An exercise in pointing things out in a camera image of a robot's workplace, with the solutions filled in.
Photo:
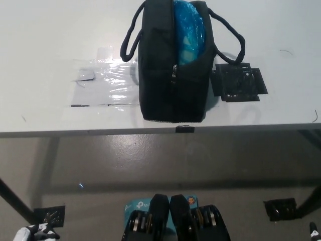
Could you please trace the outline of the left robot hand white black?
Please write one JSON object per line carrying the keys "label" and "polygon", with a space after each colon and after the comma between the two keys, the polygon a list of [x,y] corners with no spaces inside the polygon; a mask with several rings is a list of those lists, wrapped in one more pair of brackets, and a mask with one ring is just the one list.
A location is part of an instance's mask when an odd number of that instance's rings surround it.
{"label": "left robot hand white black", "polygon": [[60,239],[48,223],[34,224],[20,228],[13,241],[45,240],[56,241]]}

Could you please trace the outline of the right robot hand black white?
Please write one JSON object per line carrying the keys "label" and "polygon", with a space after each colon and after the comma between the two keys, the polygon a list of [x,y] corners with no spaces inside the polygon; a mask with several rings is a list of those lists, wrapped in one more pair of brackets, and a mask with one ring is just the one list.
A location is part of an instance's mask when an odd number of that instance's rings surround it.
{"label": "right robot hand black white", "polygon": [[310,231],[310,240],[311,241],[321,241],[321,235],[318,231],[318,228],[314,222],[309,224],[309,231]]}

